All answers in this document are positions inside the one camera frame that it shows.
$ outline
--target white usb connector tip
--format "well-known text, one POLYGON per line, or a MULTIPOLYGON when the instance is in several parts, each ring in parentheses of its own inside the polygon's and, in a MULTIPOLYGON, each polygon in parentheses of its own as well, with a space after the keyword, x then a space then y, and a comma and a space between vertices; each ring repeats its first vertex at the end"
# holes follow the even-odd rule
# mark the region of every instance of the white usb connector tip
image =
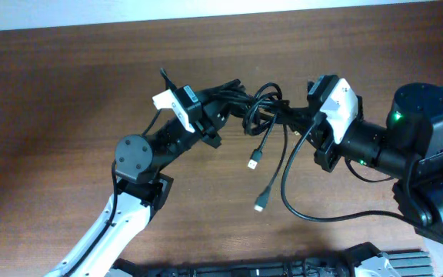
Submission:
POLYGON ((247 167, 250 169, 255 169, 255 167, 258 165, 258 162, 256 162, 255 160, 251 159, 249 161, 249 163, 247 164, 247 167))
POLYGON ((264 208, 262 208, 260 205, 255 205, 254 206, 254 210, 258 211, 258 212, 262 212, 264 208))

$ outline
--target electronic device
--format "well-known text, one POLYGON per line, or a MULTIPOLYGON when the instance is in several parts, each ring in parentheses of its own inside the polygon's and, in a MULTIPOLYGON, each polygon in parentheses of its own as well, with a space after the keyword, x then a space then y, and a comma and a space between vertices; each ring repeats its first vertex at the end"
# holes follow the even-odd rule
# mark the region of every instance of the electronic device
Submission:
POLYGON ((270 182, 256 199, 255 210, 263 211, 271 187, 285 160, 288 129, 301 138, 291 151, 281 177, 281 199, 290 212, 314 222, 337 222, 368 215, 394 217, 412 225, 437 248, 431 254, 443 257, 443 88, 413 83, 394 96, 386 127, 366 122, 362 98, 345 79, 323 75, 308 83, 308 107, 292 108, 275 83, 263 85, 254 95, 245 93, 239 80, 194 92, 188 85, 178 88, 161 70, 165 91, 153 97, 158 109, 151 124, 140 135, 127 135, 115 149, 112 163, 114 193, 103 213, 76 247, 47 276, 103 276, 123 248, 152 220, 165 204, 174 179, 161 173, 196 142, 218 148, 218 131, 232 115, 242 118, 247 135, 263 135, 249 160, 256 169, 263 148, 276 125, 284 129, 281 159, 270 182), (175 117, 149 134, 162 109, 175 117), (351 161, 398 179, 393 186, 403 215, 365 211, 333 218, 317 218, 296 211, 286 199, 286 180, 295 156, 304 142, 316 150, 315 163, 332 172, 341 157, 362 181, 351 161))

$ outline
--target wooden table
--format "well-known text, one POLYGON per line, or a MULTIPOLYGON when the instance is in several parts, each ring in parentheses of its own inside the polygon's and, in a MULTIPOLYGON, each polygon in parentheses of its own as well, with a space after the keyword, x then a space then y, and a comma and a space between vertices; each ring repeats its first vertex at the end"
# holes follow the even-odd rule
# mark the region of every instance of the wooden table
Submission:
MULTIPOLYGON (((160 67, 194 89, 240 78, 254 93, 277 82, 294 107, 307 105, 308 80, 337 73, 363 96, 366 119, 384 125, 399 86, 443 85, 443 2, 0 32, 0 276, 43 275, 95 221, 112 193, 116 142, 154 115, 160 67)), ((255 212, 282 131, 275 129, 255 171, 246 164, 261 137, 244 136, 238 118, 221 136, 219 149, 200 143, 165 169, 175 178, 168 201, 122 258, 179 264, 306 255, 366 241, 384 250, 422 246, 394 219, 304 222, 285 209, 278 186, 268 208, 255 212)), ((290 145, 297 140, 292 135, 290 145)), ((343 162, 328 174, 312 153, 302 149, 289 177, 298 210, 397 210, 392 182, 360 182, 343 162)))

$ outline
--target green indicator light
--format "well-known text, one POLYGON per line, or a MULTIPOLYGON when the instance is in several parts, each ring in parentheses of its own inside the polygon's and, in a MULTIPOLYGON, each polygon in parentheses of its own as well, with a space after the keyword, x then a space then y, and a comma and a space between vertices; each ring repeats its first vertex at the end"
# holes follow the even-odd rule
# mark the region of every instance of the green indicator light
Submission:
POLYGON ((398 121, 401 117, 403 117, 403 115, 400 112, 396 112, 394 114, 394 120, 398 121))

